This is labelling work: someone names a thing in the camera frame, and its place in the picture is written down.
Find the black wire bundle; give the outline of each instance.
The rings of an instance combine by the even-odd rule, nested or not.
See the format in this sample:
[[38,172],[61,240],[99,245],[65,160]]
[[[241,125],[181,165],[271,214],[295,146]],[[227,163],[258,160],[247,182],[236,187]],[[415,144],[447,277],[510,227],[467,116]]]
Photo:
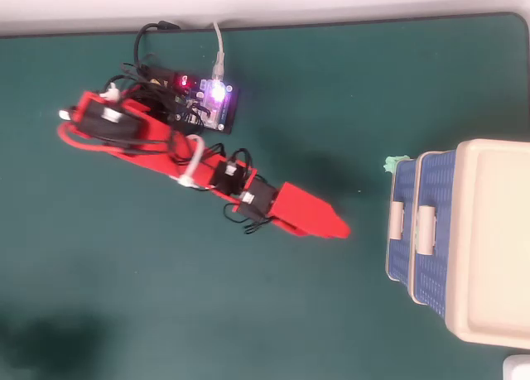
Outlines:
[[[190,145],[190,141],[185,138],[185,144],[189,152],[189,156],[179,156],[176,153],[176,134],[179,132],[184,136],[189,136],[191,134],[201,134],[204,131],[204,123],[202,122],[200,112],[210,115],[210,111],[199,105],[198,103],[186,103],[186,96],[184,94],[179,94],[173,89],[169,89],[166,86],[161,84],[153,83],[147,79],[146,66],[142,63],[139,58],[139,44],[142,36],[150,28],[157,29],[175,29],[178,28],[175,24],[168,22],[158,22],[158,23],[149,23],[146,24],[138,32],[135,41],[134,41],[134,51],[133,58],[134,64],[131,63],[122,63],[122,74],[115,75],[110,78],[104,85],[103,91],[107,91],[111,83],[122,80],[123,83],[120,85],[120,91],[125,92],[120,97],[118,104],[121,104],[126,99],[132,99],[139,103],[143,103],[150,108],[150,115],[154,116],[157,119],[161,119],[167,122],[170,126],[170,136],[166,141],[155,141],[155,140],[122,140],[106,137],[97,137],[104,142],[110,143],[120,143],[120,144],[131,144],[131,145],[141,145],[141,144],[156,144],[156,143],[166,143],[166,151],[148,151],[148,150],[128,150],[132,154],[137,155],[146,155],[146,154],[162,154],[167,153],[171,160],[175,162],[178,166],[187,165],[190,163],[191,158],[193,157],[193,150]],[[207,159],[211,158],[214,155],[220,154],[223,157],[226,157],[226,151],[222,143],[214,144],[209,147],[200,161],[204,165],[214,169],[210,164],[206,162]],[[237,161],[239,154],[243,154],[245,161],[245,170],[243,173],[243,188],[244,184],[247,182],[248,178],[251,176],[253,161],[250,155],[250,152],[246,148],[239,148],[236,150],[228,159],[228,161]],[[194,188],[198,191],[209,191],[212,189],[208,188]],[[226,204],[223,209],[224,217],[234,223],[245,223],[250,218],[236,220],[229,217],[226,213],[226,209],[230,206],[236,204]],[[263,225],[273,221],[273,217],[267,217],[264,214],[258,214],[261,218],[259,221],[252,221],[250,224],[243,226],[245,234],[251,234],[258,231]]]
[[[243,224],[249,220],[252,220],[250,218],[244,218],[244,219],[234,219],[232,217],[230,217],[228,215],[228,213],[226,212],[226,209],[228,208],[231,208],[231,207],[234,207],[235,205],[237,204],[226,204],[224,207],[223,207],[223,215],[226,219],[230,220],[232,223],[236,223],[236,224]],[[250,235],[251,233],[255,233],[256,231],[258,231],[263,225],[266,225],[266,224],[269,224],[271,221],[274,220],[273,217],[267,217],[265,216],[264,214],[260,213],[259,214],[262,218],[258,221],[254,220],[252,221],[252,223],[250,224],[245,224],[243,226],[243,232],[245,233],[245,235]]]

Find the green object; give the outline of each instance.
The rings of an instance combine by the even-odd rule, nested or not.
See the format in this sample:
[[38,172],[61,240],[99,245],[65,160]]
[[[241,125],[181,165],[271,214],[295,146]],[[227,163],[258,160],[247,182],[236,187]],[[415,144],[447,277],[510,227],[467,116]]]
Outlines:
[[411,157],[408,155],[387,156],[387,159],[385,159],[383,165],[384,171],[394,174],[396,172],[396,166],[398,165],[398,162],[402,161],[403,159],[411,159]]
[[[274,185],[331,202],[348,240],[245,236],[218,197],[62,143],[57,110],[118,74],[133,41],[0,40],[0,366],[13,378],[501,378],[509,349],[458,340],[385,275],[380,158],[526,135],[521,18],[224,32],[241,95],[232,135],[207,143],[246,147]],[[141,49],[210,75],[217,40],[149,34]]]

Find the plastic storage box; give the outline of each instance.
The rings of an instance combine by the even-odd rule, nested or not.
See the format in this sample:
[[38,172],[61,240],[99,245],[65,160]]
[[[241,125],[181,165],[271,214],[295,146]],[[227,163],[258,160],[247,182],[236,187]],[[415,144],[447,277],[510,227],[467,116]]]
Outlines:
[[415,174],[411,297],[463,340],[530,349],[530,143],[463,142]]

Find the white handle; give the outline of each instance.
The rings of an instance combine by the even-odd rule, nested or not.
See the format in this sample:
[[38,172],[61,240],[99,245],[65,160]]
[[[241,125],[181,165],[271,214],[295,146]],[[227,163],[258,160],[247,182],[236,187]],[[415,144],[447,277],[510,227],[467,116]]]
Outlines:
[[388,226],[388,235],[390,239],[401,240],[403,234],[403,219],[405,211],[403,202],[393,200],[390,204],[390,224]]
[[420,206],[417,210],[416,252],[431,256],[434,253],[436,237],[436,209]]

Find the black cable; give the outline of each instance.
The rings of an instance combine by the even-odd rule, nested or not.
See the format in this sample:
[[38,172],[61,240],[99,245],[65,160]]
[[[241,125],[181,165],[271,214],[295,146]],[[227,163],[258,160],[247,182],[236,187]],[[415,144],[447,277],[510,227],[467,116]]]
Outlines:
[[140,46],[140,40],[142,39],[143,34],[146,33],[146,31],[149,28],[158,28],[157,22],[150,22],[149,24],[146,24],[142,28],[140,28],[140,31],[136,35],[136,38],[134,39],[134,64],[136,64],[136,67],[140,67],[140,59],[138,58],[138,48]]
[[131,80],[134,80],[133,78],[131,78],[130,76],[128,75],[115,75],[113,76],[112,78],[110,78],[106,83],[105,85],[103,86],[103,89],[101,90],[102,92],[106,92],[108,87],[110,86],[110,84],[112,82],[116,82],[117,80],[121,80],[121,79],[131,79]]
[[255,233],[258,231],[262,226],[269,224],[274,220],[273,217],[268,217],[262,221],[255,221],[252,224],[248,224],[243,226],[245,235],[250,235],[251,233]]
[[245,219],[241,219],[241,220],[236,220],[236,219],[233,219],[231,218],[230,216],[227,215],[226,213],[226,209],[227,208],[230,208],[230,207],[234,207],[238,204],[226,204],[224,207],[223,207],[223,215],[226,219],[230,220],[232,223],[237,223],[237,224],[241,224],[241,223],[244,223],[245,221],[248,221],[250,220],[249,218],[245,218]]

